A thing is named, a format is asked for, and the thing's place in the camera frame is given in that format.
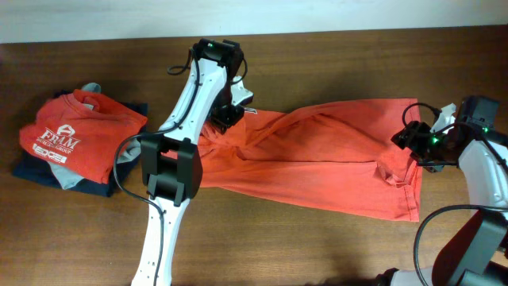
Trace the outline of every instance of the folded red shirt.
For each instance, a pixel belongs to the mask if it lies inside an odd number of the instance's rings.
[[[202,187],[388,220],[418,221],[421,168],[391,137],[416,99],[333,102],[245,113],[199,139]],[[419,120],[417,108],[406,120]]]
[[[35,157],[107,184],[116,149],[146,121],[105,95],[75,90],[45,103],[35,123],[20,130],[20,144]]]

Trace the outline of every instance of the wood grain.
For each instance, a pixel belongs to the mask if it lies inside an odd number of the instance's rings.
[[[229,37],[249,63],[252,107],[290,112],[349,99],[418,98],[433,106],[466,95],[502,101],[496,126],[508,132],[508,28],[407,29]],[[127,285],[139,263],[148,207],[41,187],[13,178],[18,130],[54,91],[98,82],[113,99],[148,102],[149,129],[171,112],[187,80],[182,64],[198,38],[0,45],[0,284]],[[431,120],[426,110],[425,120]],[[144,192],[140,168],[127,187]],[[425,173],[421,217],[467,203],[464,176]],[[429,224],[421,263],[431,265],[468,212]],[[202,189],[183,219],[174,285],[304,285],[412,269],[417,223],[274,203]]]

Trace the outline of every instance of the white backdrop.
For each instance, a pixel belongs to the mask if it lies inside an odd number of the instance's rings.
[[[0,42],[508,23],[508,0],[0,0]]]

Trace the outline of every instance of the black cable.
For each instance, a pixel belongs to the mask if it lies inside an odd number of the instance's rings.
[[[434,116],[439,116],[439,113],[441,113],[441,110],[439,108],[436,108],[434,106],[431,106],[427,103],[423,103],[423,102],[416,102],[416,103],[413,103],[413,104],[410,104],[409,106],[406,107],[406,109],[404,110],[404,112],[402,112],[402,123],[404,123],[404,127],[407,127],[407,123],[406,123],[406,113],[407,111],[413,107],[413,106],[424,106],[424,107],[427,107],[429,108],[432,113],[434,113]]]
[[[413,262],[414,262],[414,268],[416,270],[416,273],[418,275],[418,278],[420,279],[420,282],[424,286],[429,286],[427,284],[427,281],[423,277],[423,274],[421,274],[420,269],[420,262],[418,261],[418,248],[420,246],[420,238],[421,234],[423,233],[423,230],[425,229],[425,226],[435,217],[438,215],[445,213],[447,211],[456,211],[456,210],[486,210],[486,211],[499,211],[499,212],[508,212],[508,208],[506,207],[489,207],[489,206],[481,206],[481,205],[471,205],[471,204],[464,204],[464,205],[454,205],[454,206],[447,206],[442,207],[437,211],[434,211],[432,214],[429,214],[423,222],[421,222],[420,227],[418,228],[418,231],[416,233],[416,237],[414,238],[414,246],[413,246]]]
[[[175,122],[175,124],[173,126],[167,128],[167,129],[162,129],[162,130],[159,130],[159,131],[156,131],[156,132],[139,133],[139,134],[132,135],[131,137],[126,138],[124,141],[122,141],[120,143],[120,145],[117,148],[117,151],[114,154],[113,175],[114,175],[114,180],[117,182],[118,187],[122,191],[124,191],[127,195],[130,195],[130,196],[132,196],[135,199],[139,199],[140,201],[145,202],[145,203],[147,203],[148,205],[150,205],[152,207],[155,207],[155,209],[159,213],[159,217],[160,217],[160,248],[159,248],[159,258],[157,259],[156,273],[155,273],[155,276],[153,278],[153,286],[156,286],[156,284],[157,284],[157,278],[159,277],[160,261],[162,260],[162,253],[163,253],[163,247],[164,247],[164,213],[166,211],[165,210],[163,211],[154,202],[152,202],[152,201],[150,201],[150,200],[148,200],[148,199],[146,199],[146,198],[144,198],[144,197],[142,197],[140,195],[136,195],[136,194],[132,193],[131,191],[127,190],[121,184],[120,180],[118,179],[118,174],[117,174],[117,160],[118,160],[118,156],[120,155],[120,151],[122,150],[123,146],[125,144],[127,144],[127,142],[131,141],[132,139],[137,139],[137,138],[142,138],[142,137],[149,137],[149,136],[153,136],[153,135],[161,135],[161,134],[164,134],[164,133],[167,133],[167,132],[171,132],[172,130],[175,130],[175,129],[179,128],[180,125],[185,121],[185,119],[187,118],[187,115],[189,114],[189,112],[191,112],[191,107],[194,104],[194,101],[196,99],[196,95],[198,94],[198,89],[199,89],[199,80],[200,80],[199,64],[198,64],[198,59],[197,59],[197,57],[195,55],[194,49],[192,49],[192,48],[189,49],[189,56],[187,57],[187,62],[185,63],[184,66],[173,66],[173,67],[169,67],[167,69],[167,73],[169,75],[181,75],[184,71],[186,71],[189,68],[189,64],[191,62],[191,59],[194,59],[194,64],[196,66],[196,75],[197,76],[196,76],[196,80],[194,82],[196,87],[194,89],[192,97],[190,98],[189,105],[187,106],[183,116],[177,122]],[[172,72],[171,70],[174,69],[174,68],[181,68],[182,70],[178,71],[178,72]]]
[[[240,81],[242,81],[242,80],[244,79],[244,77],[247,75],[247,70],[248,70],[248,69],[247,69],[247,60],[246,60],[245,58],[243,58],[243,61],[244,61],[244,67],[245,67],[244,74],[241,76],[241,78],[240,78],[239,80],[234,81],[234,82],[232,81],[232,82],[231,82],[231,84],[232,84],[232,85],[233,85],[233,84],[237,84],[237,83],[239,83],[239,82],[240,82]]]

